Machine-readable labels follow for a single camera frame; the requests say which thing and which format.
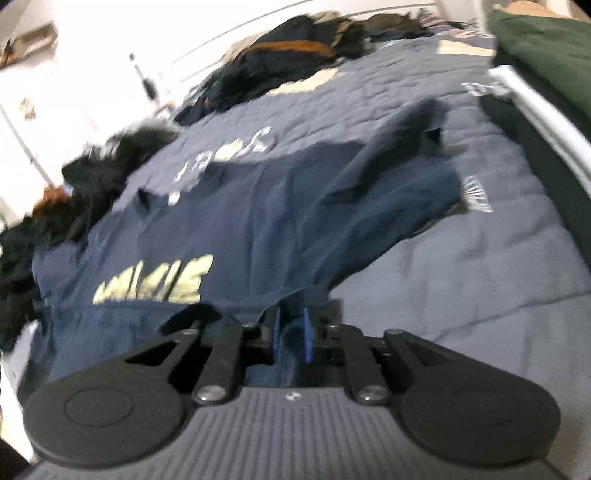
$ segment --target navy blue shirt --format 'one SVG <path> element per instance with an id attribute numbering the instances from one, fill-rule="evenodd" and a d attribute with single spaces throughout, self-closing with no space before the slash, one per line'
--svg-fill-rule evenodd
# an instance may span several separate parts
<path id="1" fill-rule="evenodd" d="M 84 247 L 38 252 L 46 306 L 28 375 L 53 380 L 126 352 L 187 304 L 256 310 L 365 268 L 459 201 L 456 173 L 426 134 L 444 112 L 423 100 L 366 145 L 211 163 L 176 204 L 139 192 Z"/>

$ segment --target bed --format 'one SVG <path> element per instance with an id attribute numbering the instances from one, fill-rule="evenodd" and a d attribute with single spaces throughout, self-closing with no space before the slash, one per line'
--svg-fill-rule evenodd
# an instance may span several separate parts
<path id="1" fill-rule="evenodd" d="M 470 54 L 441 54 L 442 40 L 470 43 L 436 35 L 378 44 L 318 85 L 207 116 L 137 170 L 114 209 L 138 189 L 173 202 L 208 161 L 273 161 L 319 141 L 363 142 L 401 106 L 444 100 L 443 143 L 467 209 L 400 242 L 332 296 L 342 299 L 343 321 L 366 335 L 402 328 L 548 389 L 562 412 L 548 459 L 587 480 L 591 275 L 520 148 L 463 85 L 489 81 L 482 47 L 494 48 L 492 40 L 479 38 Z"/>

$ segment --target brown strap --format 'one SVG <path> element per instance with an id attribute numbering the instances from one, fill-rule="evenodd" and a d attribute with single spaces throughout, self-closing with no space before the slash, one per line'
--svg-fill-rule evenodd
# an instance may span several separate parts
<path id="1" fill-rule="evenodd" d="M 50 214 L 59 205 L 70 200 L 70 196 L 59 187 L 56 189 L 47 188 L 43 191 L 43 198 L 33 207 L 31 216 L 34 220 L 39 220 Z"/>
<path id="2" fill-rule="evenodd" d="M 257 50 L 266 51 L 300 51 L 304 53 L 316 53 L 323 57 L 332 58 L 336 56 L 335 52 L 328 48 L 323 43 L 311 40 L 292 40 L 292 41 L 278 41 L 278 42 L 267 42 L 267 43 L 256 43 L 248 48 L 245 48 L 240 52 L 236 59 L 242 57 L 246 53 Z"/>

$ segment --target shirt sleeve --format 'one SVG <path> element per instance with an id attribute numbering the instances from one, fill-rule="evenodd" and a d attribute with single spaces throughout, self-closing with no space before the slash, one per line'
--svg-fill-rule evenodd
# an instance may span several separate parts
<path id="1" fill-rule="evenodd" d="M 445 111 L 435 99 L 399 110 L 298 212 L 311 282 L 335 286 L 460 201 L 455 169 L 439 153 Z"/>

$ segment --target gray gripper base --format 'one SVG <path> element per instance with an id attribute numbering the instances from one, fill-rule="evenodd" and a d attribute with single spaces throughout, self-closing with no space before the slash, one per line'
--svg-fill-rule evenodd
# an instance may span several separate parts
<path id="1" fill-rule="evenodd" d="M 27 480 L 558 480 L 541 461 L 503 470 L 444 462 L 411 442 L 386 408 L 341 388 L 244 388 L 197 410 L 167 447 L 136 463 L 80 471 L 43 462 Z"/>

